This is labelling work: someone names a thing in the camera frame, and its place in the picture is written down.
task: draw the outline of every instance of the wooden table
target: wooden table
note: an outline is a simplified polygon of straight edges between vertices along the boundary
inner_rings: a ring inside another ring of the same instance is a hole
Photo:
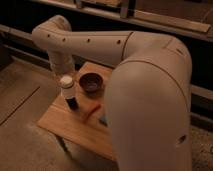
[[[91,95],[87,95],[78,84],[79,78],[88,72],[98,73],[104,80],[103,88]],[[100,116],[104,114],[104,87],[111,72],[112,69],[110,68],[86,62],[76,76],[76,98],[79,109],[77,111],[70,110],[64,98],[58,95],[38,121],[40,127],[56,135],[65,151],[67,151],[67,148],[63,138],[107,159],[116,160],[108,129],[99,122]],[[101,108],[85,120],[85,112],[94,102],[100,102]]]

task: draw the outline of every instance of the concrete floor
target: concrete floor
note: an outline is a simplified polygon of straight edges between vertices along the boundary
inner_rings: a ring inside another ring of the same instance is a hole
[[[51,73],[32,64],[15,60],[0,72],[0,104],[9,106],[0,105],[0,171],[118,171],[116,163],[66,142],[70,158],[37,127],[58,93]],[[213,133],[192,126],[191,134],[193,170],[212,171]]]

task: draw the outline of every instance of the wooden bowl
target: wooden bowl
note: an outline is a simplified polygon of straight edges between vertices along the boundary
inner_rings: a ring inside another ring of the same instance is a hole
[[[101,89],[103,78],[97,73],[87,73],[81,76],[79,85],[87,93],[94,93]]]

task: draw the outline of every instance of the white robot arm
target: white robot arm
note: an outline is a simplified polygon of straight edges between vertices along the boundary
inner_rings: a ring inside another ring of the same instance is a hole
[[[192,64],[182,42],[135,31],[71,32],[62,16],[37,26],[32,37],[56,74],[73,69],[72,54],[115,67],[105,106],[121,171],[191,171]]]

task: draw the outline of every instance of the bottle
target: bottle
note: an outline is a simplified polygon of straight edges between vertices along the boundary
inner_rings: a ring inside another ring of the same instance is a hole
[[[62,75],[60,78],[60,87],[61,93],[63,97],[66,99],[67,104],[69,105],[70,109],[76,110],[78,109],[78,102],[75,98],[75,85],[74,79],[70,75]]]

